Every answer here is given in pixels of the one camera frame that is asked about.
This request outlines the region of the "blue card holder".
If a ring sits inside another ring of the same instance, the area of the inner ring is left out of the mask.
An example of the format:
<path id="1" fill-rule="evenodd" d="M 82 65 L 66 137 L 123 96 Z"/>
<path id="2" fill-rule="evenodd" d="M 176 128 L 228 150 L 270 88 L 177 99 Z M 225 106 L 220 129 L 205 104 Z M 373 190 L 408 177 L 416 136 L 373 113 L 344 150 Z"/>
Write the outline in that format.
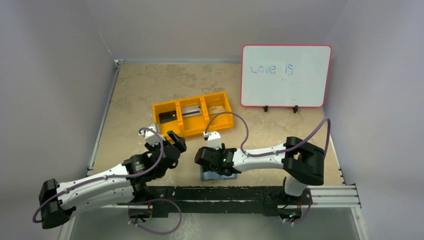
<path id="1" fill-rule="evenodd" d="M 225 175 L 219 175 L 218 173 L 212 172 L 212 171 L 204 171 L 204 168 L 202 166 L 200 166 L 199 168 L 200 168 L 200 180 L 202 182 L 233 180 L 233 179 L 237 179 L 238 177 L 236 173 L 233 173 L 230 176 L 225 176 Z"/>

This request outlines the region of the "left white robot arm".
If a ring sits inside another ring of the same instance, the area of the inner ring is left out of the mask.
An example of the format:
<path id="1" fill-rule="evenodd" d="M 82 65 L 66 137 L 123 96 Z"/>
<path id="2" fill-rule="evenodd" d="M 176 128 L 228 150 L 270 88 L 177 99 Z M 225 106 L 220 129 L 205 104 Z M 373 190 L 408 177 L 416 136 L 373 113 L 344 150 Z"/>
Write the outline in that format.
<path id="1" fill-rule="evenodd" d="M 168 169 L 176 168 L 187 145 L 185 138 L 172 130 L 167 132 L 169 140 L 147 127 L 138 133 L 146 141 L 146 152 L 82 179 L 69 182 L 58 182 L 54 178 L 46 180 L 32 221 L 40 223 L 43 229 L 52 229 L 93 208 L 131 201 L 138 205 L 146 203 L 149 199 L 146 184 L 164 177 Z"/>

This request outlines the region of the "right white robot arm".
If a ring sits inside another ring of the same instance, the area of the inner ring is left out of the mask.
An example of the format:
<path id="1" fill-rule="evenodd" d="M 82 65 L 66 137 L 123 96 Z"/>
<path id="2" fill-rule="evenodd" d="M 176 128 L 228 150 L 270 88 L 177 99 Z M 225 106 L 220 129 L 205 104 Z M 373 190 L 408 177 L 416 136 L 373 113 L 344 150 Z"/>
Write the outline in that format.
<path id="1" fill-rule="evenodd" d="M 326 151 L 295 136 L 286 142 L 268 148 L 227 148 L 211 143 L 198 149 L 194 162 L 203 172 L 231 176 L 257 169 L 279 169 L 289 176 L 283 181 L 280 196 L 288 204 L 294 203 L 308 186 L 324 184 Z"/>

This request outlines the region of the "black card in bin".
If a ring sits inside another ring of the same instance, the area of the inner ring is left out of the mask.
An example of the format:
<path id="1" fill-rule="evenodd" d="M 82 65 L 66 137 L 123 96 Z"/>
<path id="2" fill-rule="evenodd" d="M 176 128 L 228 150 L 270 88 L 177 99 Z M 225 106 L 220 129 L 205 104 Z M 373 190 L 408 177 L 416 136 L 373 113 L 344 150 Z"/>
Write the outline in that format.
<path id="1" fill-rule="evenodd" d="M 158 114 L 158 119 L 160 124 L 165 124 L 168 122 L 176 121 L 177 120 L 177 111 L 171 110 L 166 112 L 161 112 Z"/>

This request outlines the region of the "silver card in bin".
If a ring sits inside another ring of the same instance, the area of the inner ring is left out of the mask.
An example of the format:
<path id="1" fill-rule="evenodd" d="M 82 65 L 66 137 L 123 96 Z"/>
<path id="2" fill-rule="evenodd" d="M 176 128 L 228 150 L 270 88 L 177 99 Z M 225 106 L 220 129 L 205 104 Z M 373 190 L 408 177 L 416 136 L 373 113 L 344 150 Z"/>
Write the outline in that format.
<path id="1" fill-rule="evenodd" d="M 201 114 L 202 110 L 199 105 L 192 105 L 181 108 L 181 115 L 183 118 L 199 116 Z"/>

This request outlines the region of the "left yellow bin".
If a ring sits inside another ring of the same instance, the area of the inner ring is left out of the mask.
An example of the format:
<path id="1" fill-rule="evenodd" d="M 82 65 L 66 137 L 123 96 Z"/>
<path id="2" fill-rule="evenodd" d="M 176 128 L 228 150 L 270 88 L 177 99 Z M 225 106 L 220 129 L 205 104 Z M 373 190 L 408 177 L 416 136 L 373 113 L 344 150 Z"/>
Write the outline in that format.
<path id="1" fill-rule="evenodd" d="M 180 103 L 177 100 L 156 103 L 152 105 L 153 122 L 159 127 L 161 134 L 167 139 L 168 131 L 173 131 L 179 137 L 183 137 L 183 122 Z"/>

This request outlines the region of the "yellow bin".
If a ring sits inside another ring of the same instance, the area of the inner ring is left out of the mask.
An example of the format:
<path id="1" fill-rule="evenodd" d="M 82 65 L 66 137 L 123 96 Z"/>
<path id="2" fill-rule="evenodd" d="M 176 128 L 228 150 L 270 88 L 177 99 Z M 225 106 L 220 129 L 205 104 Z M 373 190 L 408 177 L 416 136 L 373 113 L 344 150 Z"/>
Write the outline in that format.
<path id="1" fill-rule="evenodd" d="M 180 103 L 177 100 L 156 103 L 152 105 L 153 122 L 159 127 L 161 134 L 167 139 L 168 131 L 173 131 L 179 137 L 183 137 L 183 122 Z"/>
<path id="2" fill-rule="evenodd" d="M 228 130 L 234 127 L 234 116 L 229 113 L 223 113 L 232 111 L 227 93 L 225 91 L 205 94 L 203 95 L 203 99 L 207 116 L 206 124 L 209 125 L 208 131 Z M 218 114 L 209 115 L 208 106 L 211 105 L 224 105 L 225 111 Z"/>
<path id="3" fill-rule="evenodd" d="M 206 128 L 204 98 L 201 96 L 182 98 L 179 103 L 184 137 L 201 136 Z"/>

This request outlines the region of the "middle yellow bin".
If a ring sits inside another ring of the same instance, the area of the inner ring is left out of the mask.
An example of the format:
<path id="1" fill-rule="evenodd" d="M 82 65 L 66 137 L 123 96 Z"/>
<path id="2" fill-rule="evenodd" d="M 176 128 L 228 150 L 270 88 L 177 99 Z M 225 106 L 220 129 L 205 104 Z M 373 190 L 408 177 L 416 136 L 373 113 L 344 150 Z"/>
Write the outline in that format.
<path id="1" fill-rule="evenodd" d="M 182 98 L 179 103 L 184 137 L 201 136 L 206 128 L 204 98 L 201 96 Z"/>

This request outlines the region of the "right yellow bin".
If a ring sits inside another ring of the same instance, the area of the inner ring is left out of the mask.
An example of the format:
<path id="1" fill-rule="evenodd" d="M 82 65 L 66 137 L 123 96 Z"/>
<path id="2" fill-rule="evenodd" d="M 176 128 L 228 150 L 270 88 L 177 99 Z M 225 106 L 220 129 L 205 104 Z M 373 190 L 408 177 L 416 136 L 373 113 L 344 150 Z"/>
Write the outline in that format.
<path id="1" fill-rule="evenodd" d="M 205 94 L 203 95 L 203 99 L 207 116 L 206 124 L 209 125 L 208 131 L 228 130 L 234 127 L 234 116 L 229 113 L 223 113 L 232 111 L 227 93 L 225 91 Z M 218 114 L 209 115 L 208 106 L 211 105 L 224 105 L 225 111 Z"/>

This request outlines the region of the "right whiteboard stand foot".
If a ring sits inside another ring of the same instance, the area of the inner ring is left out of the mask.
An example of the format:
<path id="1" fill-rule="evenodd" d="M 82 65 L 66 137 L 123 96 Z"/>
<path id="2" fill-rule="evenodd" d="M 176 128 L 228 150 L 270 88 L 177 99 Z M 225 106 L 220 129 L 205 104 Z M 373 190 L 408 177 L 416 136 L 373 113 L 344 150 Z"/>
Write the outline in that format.
<path id="1" fill-rule="evenodd" d="M 298 105 L 295 105 L 295 106 L 292 108 L 292 110 L 293 110 L 293 113 L 294 113 L 294 114 L 296 114 L 296 113 L 299 111 L 299 106 L 298 106 Z"/>

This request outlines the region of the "pink framed whiteboard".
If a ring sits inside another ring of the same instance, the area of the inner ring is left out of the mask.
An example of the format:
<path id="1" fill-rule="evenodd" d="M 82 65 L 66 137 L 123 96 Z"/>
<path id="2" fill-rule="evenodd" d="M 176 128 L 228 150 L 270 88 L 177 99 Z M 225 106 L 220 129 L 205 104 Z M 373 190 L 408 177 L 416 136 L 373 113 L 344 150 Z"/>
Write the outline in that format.
<path id="1" fill-rule="evenodd" d="M 331 58 L 332 47 L 325 44 L 246 44 L 241 52 L 241 105 L 322 107 Z"/>

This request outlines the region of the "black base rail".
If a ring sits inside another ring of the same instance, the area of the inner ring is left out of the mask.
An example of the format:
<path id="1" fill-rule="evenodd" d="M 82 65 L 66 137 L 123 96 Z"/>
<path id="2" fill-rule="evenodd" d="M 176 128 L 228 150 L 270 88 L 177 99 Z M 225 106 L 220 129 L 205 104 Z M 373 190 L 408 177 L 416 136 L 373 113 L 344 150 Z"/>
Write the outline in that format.
<path id="1" fill-rule="evenodd" d="M 282 186 L 149 186 L 120 205 L 148 206 L 154 218 L 170 213 L 261 214 L 298 219 L 312 204 L 307 188 L 300 196 L 284 193 Z"/>

